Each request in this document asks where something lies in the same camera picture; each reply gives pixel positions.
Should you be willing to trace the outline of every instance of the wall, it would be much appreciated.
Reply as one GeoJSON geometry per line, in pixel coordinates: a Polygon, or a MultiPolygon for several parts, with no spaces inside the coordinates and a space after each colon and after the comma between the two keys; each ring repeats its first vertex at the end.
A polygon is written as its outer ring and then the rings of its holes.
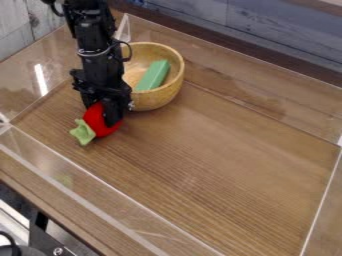
{"type": "Polygon", "coordinates": [[[0,0],[0,61],[61,24],[39,0],[0,0]]]}
{"type": "Polygon", "coordinates": [[[146,7],[342,72],[341,6],[322,0],[147,0],[146,7]]]}

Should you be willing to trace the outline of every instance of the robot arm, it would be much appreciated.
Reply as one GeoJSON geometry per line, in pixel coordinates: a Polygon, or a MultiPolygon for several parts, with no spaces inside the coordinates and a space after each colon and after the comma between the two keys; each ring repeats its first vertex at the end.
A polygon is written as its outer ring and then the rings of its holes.
{"type": "MultiPolygon", "coordinates": [[[[61,16],[55,8],[56,0],[41,1],[61,16]]],[[[73,89],[80,92],[87,108],[97,101],[103,103],[103,117],[111,127],[121,120],[131,104],[131,87],[123,81],[123,63],[131,54],[123,58],[120,48],[127,43],[112,38],[116,28],[107,0],[64,0],[61,7],[83,64],[83,69],[71,70],[73,89]]]]}

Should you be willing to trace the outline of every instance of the wooden table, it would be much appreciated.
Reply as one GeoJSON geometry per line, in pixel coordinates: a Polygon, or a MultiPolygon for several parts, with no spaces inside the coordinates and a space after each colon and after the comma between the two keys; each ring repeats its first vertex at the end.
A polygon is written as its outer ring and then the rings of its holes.
{"type": "Polygon", "coordinates": [[[341,90],[129,21],[133,41],[168,44],[186,59],[179,96],[81,148],[68,136],[84,109],[61,28],[0,66],[13,125],[1,180],[105,255],[299,255],[341,151],[341,90]]]}

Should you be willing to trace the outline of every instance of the wooden bowl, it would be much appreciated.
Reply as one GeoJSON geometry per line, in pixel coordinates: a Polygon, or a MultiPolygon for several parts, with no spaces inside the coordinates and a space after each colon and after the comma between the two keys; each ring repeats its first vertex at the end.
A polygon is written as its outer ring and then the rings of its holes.
{"type": "MultiPolygon", "coordinates": [[[[135,88],[154,61],[167,59],[170,71],[163,84],[146,91],[132,91],[133,111],[146,111],[163,107],[176,96],[184,78],[184,60],[171,47],[158,43],[131,43],[132,59],[124,65],[124,81],[135,88]]],[[[123,47],[123,56],[128,47],[123,47]]]]}

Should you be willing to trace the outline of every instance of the red object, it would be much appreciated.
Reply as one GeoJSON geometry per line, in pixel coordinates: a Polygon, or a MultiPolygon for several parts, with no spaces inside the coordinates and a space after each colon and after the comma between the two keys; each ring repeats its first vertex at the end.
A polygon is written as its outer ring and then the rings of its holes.
{"type": "Polygon", "coordinates": [[[87,112],[84,113],[83,120],[96,133],[96,137],[104,137],[112,134],[123,123],[123,120],[120,120],[112,127],[105,126],[101,102],[96,102],[89,106],[87,112]]]}

